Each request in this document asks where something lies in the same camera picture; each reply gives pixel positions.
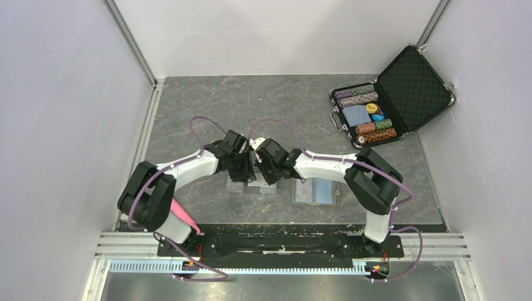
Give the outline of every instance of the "black case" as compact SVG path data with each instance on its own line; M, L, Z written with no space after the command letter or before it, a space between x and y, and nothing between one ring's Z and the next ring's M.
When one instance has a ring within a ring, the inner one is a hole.
M379 95L377 102L386 118L391 119L397 136L365 147L393 142L414 133L455 103L455 97L436 71L415 45L408 45L373 82L334 89L330 92L333 111L331 120L337 131L345 130L353 146L362 148L356 141L354 127L349 127L335 92L373 84ZM333 114L338 114L342 127L338 127Z

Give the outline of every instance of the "aluminum frame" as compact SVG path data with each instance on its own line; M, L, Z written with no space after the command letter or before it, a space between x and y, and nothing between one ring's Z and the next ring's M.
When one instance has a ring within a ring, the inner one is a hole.
M419 238L416 233L400 233L403 243L405 257L390 258L390 261L413 261L418 254ZM475 270L471 262L471 256L467 249L464 236L460 233L423 233L423 255L420 261L452 261L458 273L458 279L462 287L466 301L481 301L482 295L477 289L475 283ZM134 260L136 262L160 262L169 264L182 262L184 257L158 257L158 242L153 238L152 233L148 232L103 232L98 242L95 252L92 269L90 272L87 286L83 294L83 301L99 301L102 297L105 281L109 273L109 267L113 262L120 260ZM380 262L381 258L364 258L364 260L353 260L356 266L362 261ZM138 268L129 268L129 272L146 272L142 265ZM242 273L263 273L263 270L235 270L234 274ZM286 271L283 269L268 269L269 274L294 274L300 275L305 273L334 275L337 271L319 271L319 270L299 270Z
M442 19L442 16L449 7L451 1L452 0L440 0L440 2L438 2L438 5L436 5L434 12L430 16L427 25L425 25L425 29L423 30L421 36L419 37L419 40L417 41L417 48L421 48L423 45L426 45L428 43L430 37L434 33L434 30L436 29L438 24L440 23L440 20Z
M146 150L148 148L149 138L151 136L151 130L153 128L153 123L155 122L155 115L157 114L157 108L159 107L159 101L161 100L162 90L164 88L165 79L160 79L157 85L152 89L149 102L146 106L146 114L144 115L144 120L142 121L142 127L139 131L137 138L137 148L131 158L131 165L128 171L128 178L133 174L133 171L137 167L138 163L142 162L146 157ZM116 222L113 227L113 230L116 230L120 224L120 221L127 221L127 215L122 214L120 210L117 209L117 215L115 218Z
M122 37L124 37L125 43L127 44L129 49L131 50L131 53L135 56L135 59L141 66L144 76L150 82L152 87L155 87L159 83L159 81L153 74L150 66L148 65L148 62L146 61L146 58L142 54L142 51L139 45L137 44L137 41L133 37L133 34L131 33L131 30L129 29L127 23L125 22L124 16L120 12L118 5L116 4L114 0L102 0L102 1L104 2L105 7L109 11L111 18L113 18L113 21L118 27L120 34L122 35Z

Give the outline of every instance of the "gray floor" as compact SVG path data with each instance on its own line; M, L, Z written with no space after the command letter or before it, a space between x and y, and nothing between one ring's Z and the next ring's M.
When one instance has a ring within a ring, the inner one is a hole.
M334 131L327 94L334 88L367 82L375 75L269 75L241 77L167 78L153 125L146 159L169 162L189 155L198 143L189 133L194 115L218 121L224 128L247 135L264 117L295 125L304 147L325 154L356 152L345 133ZM222 138L208 122L197 120L205 143ZM254 137L272 137L283 147L297 147L283 125L259 125ZM416 135L374 147L405 178L416 199L402 206L396 223L440 224L440 215L427 165ZM228 193L226 174L199 179L182 187L175 197L199 223L353 223L365 222L365 210L347 185L339 185L337 206L292 204L292 182L281 180L276 195Z
M392 263L401 272L411 263ZM395 300L460 301L452 262L421 262L404 278L371 284L362 276L233 275L228 282L182 283L165 274L110 273L104 301L123 300Z

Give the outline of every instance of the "purple cable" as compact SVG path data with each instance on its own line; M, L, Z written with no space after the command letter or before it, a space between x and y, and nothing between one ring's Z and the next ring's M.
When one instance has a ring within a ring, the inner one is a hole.
M401 232L404 232L406 230L414 230L414 231L417 232L417 235L419 235L419 253L417 254L416 260L414 261L414 263L412 263L412 266L408 270L404 271L403 273L401 273L399 275L396 275L394 277L391 277L391 278L387 278L387 279L375 279L375 280L373 280L374 282L376 281L376 282L380 282L380 283L385 283L385 282L388 282L388 281L391 281L391 280L399 279L402 276L405 276L406 274L414 271L414 269L419 264L419 260L421 259L421 254L423 253L423 236L421 235L421 232L419 231L419 229L414 227L414 226L407 226L407 227L401 228L399 230L390 229L390 232L392 232L392 233L401 233Z
M253 131L255 130L255 128L261 124L262 122L265 122L265 121L274 121L274 122L279 122L281 124L284 124L286 125L290 130L292 130L294 133L295 133L295 136L297 137L297 143L299 144L299 148L301 149L301 152L309 157L309 158L313 158L314 160L327 160L327 161L336 161L336 162L342 162L342 159L340 158L335 158L335 157L326 157L326 156L312 156L310 155L302 146L302 142L301 142L301 137L299 136L298 134L298 130L296 129L296 127L294 127L293 125L289 124L288 122L284 121L284 120L280 120L280 119L275 119L275 118L266 118L266 119L261 119L259 120L252 128L251 130L249 131L249 134L248 134L248 139L251 138L251 134L253 133ZM385 172L381 171L380 169L378 168L375 168L367 163L364 163L364 162L360 162L360 161L357 161L357 160L352 160L352 159L345 159L344 162L350 162L350 163L353 163L353 164L356 164L356 165L359 165L359 166L362 166L364 168L367 168L371 171L373 171L374 173L384 177L385 179L389 180L390 182L392 182L393 184L397 185L399 188L401 188L402 190L404 190L408 196L404 199L402 199L401 201L399 202L396 202L394 205L392 205L392 211L390 213L390 221L388 223L388 226L391 227L392 224L393 224L393 217L395 215L395 210L397 209L397 206L401 205L401 204L404 204L405 202L411 200L413 198L413 193L411 192L411 190L406 187L403 183L397 181L397 179L395 179L394 177L391 177L390 175L386 174ZM421 232L414 226L407 226L407 227L404 227L402 229L399 229L399 230L394 230L394 229L391 229L390 228L390 232L392 233L400 233L400 232L403 232L403 231L406 231L406 230L414 230L418 233L419 235L419 254L417 255L417 259L415 260L415 262L412 264L412 266L407 270L405 271L404 273L402 274L399 274L397 276L394 276L390 279L387 279L386 281L382 280L382 282L387 282L387 281L390 281L390 280L394 280L394 279L397 279L397 278L400 278L408 273L410 273L413 269L415 269L419 263L419 260L421 259L421 254L423 252L423 238L421 236Z
M144 192L146 191L146 189L148 188L148 186L158 177L160 176L162 173L164 173L165 171L168 171L176 166L179 166L180 164L183 164L183 163L187 163L187 162L190 162L192 160L195 160L197 159L197 156L201 155L204 151L204 148L203 148L203 141L201 140L201 138L199 137L199 135L196 133L196 131L194 130L194 126L193 126L193 121L196 120L196 119L205 119L207 121L210 121L211 123L213 123L215 126L217 126L223 133L224 135L226 134L226 131L223 129L223 127L218 123L218 122L215 122L214 120L208 118L208 117L204 117L204 116L194 116L192 117L192 119L190 119L190 123L189 123L189 126L190 126L190 132L194 135L194 137L196 137L196 140L198 141L199 143L199 152L197 153L196 156L191 156L191 157L188 157L188 158L185 158L185 159L182 159L182 160L179 160L177 162L174 162L168 166L165 166L163 167L161 170L158 170L153 176L151 176L148 181L146 181L146 183L143 185L143 187L141 188L141 190L139 191L139 193L137 194L137 196L135 197L135 200L133 201L133 204L131 205L131 208L129 210L129 214L127 215L127 226L132 229L132 230L141 230L143 229L142 226L139 226L139 225L136 225L136 224L133 224L133 213L135 212L135 209L137 207L137 204L139 203L139 201L141 200L141 196L142 194L144 194ZM208 265L205 265L203 263L200 263L198 261L196 261L195 259L191 258L188 254L186 254L173 240L170 240L169 238L166 238L166 240L168 241L168 243L173 246L178 252L180 252L180 254L182 254L183 256L185 256L188 260L194 262L195 264L199 265L200 267L203 267L203 268L206 268L207 270L209 271L212 271L212 272L215 272L215 273L218 273L220 275L222 275L222 277L220 278L200 278L200 279L193 279L193 278L189 278L189 279L183 279L183 280L186 280L186 281L190 281L190 282L210 282L210 281L224 281L228 278L228 275L226 273L223 273L222 271L219 271L215 268L211 268L209 267Z
M158 232L155 232L155 234L163 237L163 235L158 233ZM204 263L201 263L201 262L195 260L194 258L192 258L190 255L185 253L185 251L183 251L183 249L181 249L175 241L173 241L173 240L171 240L169 238L165 238L164 240L166 240L171 246L173 246L178 252L180 252L180 254L183 255L186 259L188 259L191 262L199 265L202 268L205 268L205 269L207 269L207 270L209 270L211 272L215 272L215 273L220 274L222 276L222 277L219 277L219 278L183 278L182 279L183 281L189 281L189 282L218 282L218 281L225 281L225 280L227 280L227 278L229 278L229 276L226 273L224 273L224 272L222 272L220 270L217 270L215 268L211 268L208 265L205 265Z

